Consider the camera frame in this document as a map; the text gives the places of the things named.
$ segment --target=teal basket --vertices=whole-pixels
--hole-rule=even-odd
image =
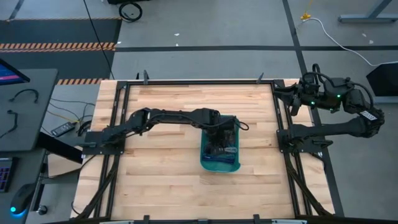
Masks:
[[[200,146],[200,164],[201,166],[210,172],[235,172],[240,167],[241,164],[239,163],[239,127],[235,125],[235,145],[236,149],[238,150],[235,154],[234,163],[228,164],[225,162],[216,162],[216,161],[204,161],[203,155],[205,153],[205,148],[208,143],[208,138],[204,131],[201,132],[201,146]]]

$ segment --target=desk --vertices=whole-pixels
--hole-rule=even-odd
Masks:
[[[296,81],[285,80],[287,85]],[[93,131],[109,125],[116,84],[117,81],[101,82]],[[158,124],[143,136],[126,140],[112,220],[142,220],[144,215],[150,215],[151,220],[251,219],[253,214],[261,218],[294,217],[284,157],[275,134],[278,124],[271,85],[132,86],[127,117],[144,107],[185,111],[206,107],[236,115],[250,125],[249,131],[239,131],[241,168],[232,174],[205,171],[200,165],[201,130],[187,125]],[[116,124],[120,114],[118,110]],[[293,122],[312,125],[308,109],[303,106]],[[309,189],[333,213],[322,162],[308,154],[301,154],[301,159]],[[80,173],[74,202],[78,212],[98,188],[102,161],[103,156],[96,156]],[[298,187],[297,190],[300,209],[304,211]],[[107,198],[105,194],[101,216]]]
[[[81,152],[79,150],[40,132],[47,106],[57,82],[58,71],[56,69],[35,69],[21,70],[21,72],[30,78],[29,83],[0,86],[0,113],[4,113],[0,115],[1,134],[14,125],[14,119],[6,117],[6,111],[13,110],[18,113],[17,129],[0,139],[0,157],[18,158],[9,191],[0,194],[0,217],[2,223],[7,224],[25,222],[27,212],[19,218],[11,217],[9,209],[11,200],[24,184],[37,182],[45,158],[45,149],[81,163]],[[18,91],[26,88],[33,88],[39,92],[37,103],[34,103],[35,95],[32,92],[21,93],[15,102],[8,101]],[[33,199],[34,203],[29,210],[37,209],[43,188],[44,185],[39,182]]]

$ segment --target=keyboard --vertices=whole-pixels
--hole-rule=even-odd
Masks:
[[[8,191],[15,165],[15,157],[0,158],[0,193]]]

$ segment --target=black metal frame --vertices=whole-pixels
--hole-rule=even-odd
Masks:
[[[142,80],[135,80],[135,81],[118,81],[116,92],[115,92],[115,98],[114,98],[114,104],[113,104],[113,110],[112,110],[112,117],[111,117],[111,126],[115,125],[116,122],[116,114],[118,111],[118,105],[119,105],[119,98],[121,95],[121,90],[125,89],[124,92],[124,99],[123,99],[123,106],[122,106],[122,113],[121,113],[121,120],[120,123],[124,123],[126,120],[126,114],[127,114],[127,105],[129,101],[129,92],[132,86],[136,85],[253,85],[253,84],[266,84],[266,85],[271,85],[271,90],[274,92],[274,88],[278,86],[284,86],[284,81],[283,80],[146,80],[146,82],[143,82]],[[272,98],[274,101],[274,109],[275,113],[277,116],[277,123],[278,123],[278,128],[283,129],[283,120],[282,120],[282,115],[281,115],[281,110],[280,110],[280,101],[277,99],[276,96],[272,94]],[[286,118],[287,118],[287,123],[290,126],[292,124],[292,117],[289,113],[288,107],[284,104],[284,109],[286,113]],[[320,118],[318,111],[312,110],[312,117],[314,120],[315,125],[321,125],[320,124]],[[121,152],[122,148],[125,147],[125,141],[121,142],[120,145],[118,145],[115,148],[115,151]],[[295,164],[297,167],[297,171],[294,169],[292,161],[290,160],[290,152],[283,152],[284,159],[285,159],[285,166],[287,169],[287,177],[289,181],[289,188],[290,188],[290,196],[292,198],[292,206],[294,210],[294,215],[295,219],[298,220],[311,220],[311,223],[374,223],[375,220],[367,220],[367,219],[352,219],[352,218],[344,218],[343,215],[343,210],[341,206],[341,201],[338,196],[338,189],[336,186],[336,181],[333,173],[333,169],[331,166],[330,162],[330,157],[327,148],[322,149],[323,157],[322,161],[325,166],[325,174],[326,178],[328,181],[330,193],[331,193],[331,198],[333,202],[333,206],[335,208],[336,215],[335,216],[329,216],[328,212],[323,210],[322,207],[316,208],[314,204],[316,205],[318,202],[316,198],[312,195],[311,191],[307,188],[305,185],[305,178],[303,174],[303,168],[302,168],[302,163],[301,163],[301,158],[299,153],[293,153],[293,157],[295,159]],[[120,160],[120,154],[115,155],[114,157],[114,165],[118,167],[119,165],[119,160]],[[100,177],[100,182],[99,182],[99,188],[103,185],[105,177],[107,175],[107,170],[108,170],[108,164],[109,164],[109,155],[104,156],[104,161],[102,165],[102,170],[101,170],[101,177]],[[98,204],[95,207],[94,211],[94,218],[89,218],[89,219],[83,219],[83,220],[70,220],[69,222],[66,223],[89,223],[93,222],[95,223],[95,220],[98,220],[99,218],[104,218],[107,220],[110,220],[111,215],[112,215],[112,207],[113,207],[113,199],[114,199],[114,193],[115,193],[115,188],[116,188],[116,178],[117,175],[115,175],[110,183],[110,188],[109,188],[109,195],[108,195],[108,202],[106,206],[106,214],[105,216],[100,216],[100,210],[101,210],[101,203],[102,199],[98,201]],[[300,214],[300,208],[299,208],[299,203],[298,203],[298,198],[297,198],[297,192],[296,192],[296,187],[295,184],[297,184],[302,193],[303,193],[303,199],[304,199],[304,205],[305,205],[305,212],[306,215],[301,215]],[[321,218],[317,218],[312,216],[312,208],[313,206],[318,212],[321,213],[321,215],[325,215]],[[149,216],[145,215],[143,217],[143,220],[134,220],[134,223],[143,223],[147,224],[149,222],[151,223],[201,223],[201,224],[206,224],[206,223],[255,223],[255,224],[260,224],[260,223],[276,223],[280,220],[271,220],[271,219],[260,219],[260,216],[258,214],[253,215],[253,219],[246,219],[246,220],[149,220]]]

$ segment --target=white cable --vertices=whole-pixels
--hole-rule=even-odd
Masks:
[[[354,54],[360,56],[360,57],[361,57],[363,60],[365,60],[365,62],[368,63],[370,66],[376,67],[376,66],[379,66],[379,65],[386,65],[386,64],[392,64],[392,63],[398,63],[398,61],[395,61],[395,62],[384,62],[384,63],[379,63],[379,64],[377,64],[377,65],[373,65],[373,64],[370,63],[368,60],[366,60],[366,58],[363,57],[360,53],[358,53],[358,52],[356,52],[356,51],[354,51],[354,50],[347,49],[347,48],[341,46],[341,44],[339,44],[334,38],[332,38],[332,37],[328,34],[328,32],[326,32],[325,27],[323,26],[321,20],[319,20],[319,19],[317,19],[317,18],[309,18],[309,19],[303,20],[303,22],[307,22],[307,21],[309,21],[309,20],[318,21],[318,22],[321,24],[321,26],[322,26],[323,32],[324,32],[334,43],[336,43],[337,45],[339,45],[342,49],[347,50],[347,51],[349,51],[349,52],[352,52],[352,53],[354,53]]]

